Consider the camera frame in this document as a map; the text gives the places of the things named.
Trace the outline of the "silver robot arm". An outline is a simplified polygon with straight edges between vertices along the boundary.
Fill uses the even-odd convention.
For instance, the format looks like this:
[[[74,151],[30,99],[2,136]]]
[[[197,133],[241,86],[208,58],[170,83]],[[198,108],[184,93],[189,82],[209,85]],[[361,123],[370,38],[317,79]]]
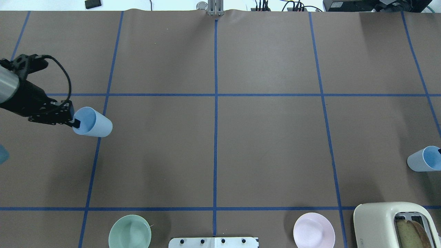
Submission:
[[[30,122],[80,127],[81,121],[74,118],[74,107],[70,99],[58,102],[48,97],[40,87],[21,80],[4,67],[1,67],[0,93],[2,109],[26,117]]]

